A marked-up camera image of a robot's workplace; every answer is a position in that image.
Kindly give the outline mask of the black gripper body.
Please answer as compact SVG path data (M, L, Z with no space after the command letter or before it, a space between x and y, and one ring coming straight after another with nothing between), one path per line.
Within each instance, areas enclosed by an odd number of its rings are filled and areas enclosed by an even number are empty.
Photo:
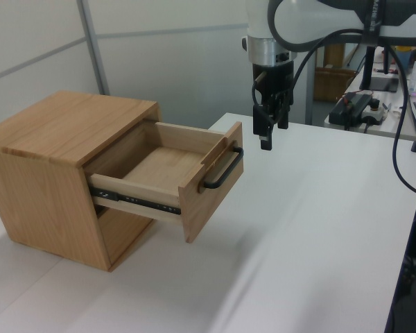
M266 101L271 96L288 92L289 101L293 100L292 84L294 78L294 62L283 62L274 67L252 65L253 79L261 72L266 72L263 80L257 84L257 91L261 94L261 100Z

